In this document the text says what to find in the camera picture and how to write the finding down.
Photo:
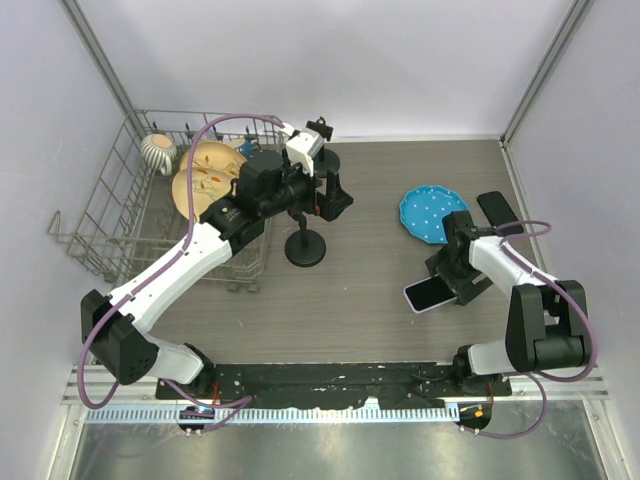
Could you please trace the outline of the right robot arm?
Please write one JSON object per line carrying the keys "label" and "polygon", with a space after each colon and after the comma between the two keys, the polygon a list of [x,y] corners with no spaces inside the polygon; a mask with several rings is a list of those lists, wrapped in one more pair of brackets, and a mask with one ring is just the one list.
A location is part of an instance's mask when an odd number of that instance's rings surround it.
{"label": "right robot arm", "polygon": [[480,228],[467,211],[443,219],[445,245],[426,261],[460,306],[490,286],[509,302],[505,334],[489,343],[459,348],[451,380],[472,395],[488,379],[535,373],[564,383],[577,382],[594,369],[597,345],[587,315],[584,287],[559,280],[532,264],[511,245],[503,226]]}

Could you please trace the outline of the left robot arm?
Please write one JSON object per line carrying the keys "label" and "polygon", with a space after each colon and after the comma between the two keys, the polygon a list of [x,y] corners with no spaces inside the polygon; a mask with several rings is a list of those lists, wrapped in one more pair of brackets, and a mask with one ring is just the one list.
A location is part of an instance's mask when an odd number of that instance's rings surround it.
{"label": "left robot arm", "polygon": [[153,338],[149,332],[155,322],[206,273],[262,235],[267,219],[280,213],[288,213],[299,225],[285,243],[289,262],[304,268],[318,264],[326,245],[320,234],[307,229],[307,216],[331,222],[352,203],[341,187],[337,165],[315,177],[275,151],[250,156],[230,191],[199,214],[184,239],[111,293],[92,290],[84,296],[83,349],[121,385],[149,375],[178,383],[190,398],[205,397],[213,385],[210,361],[191,345]]}

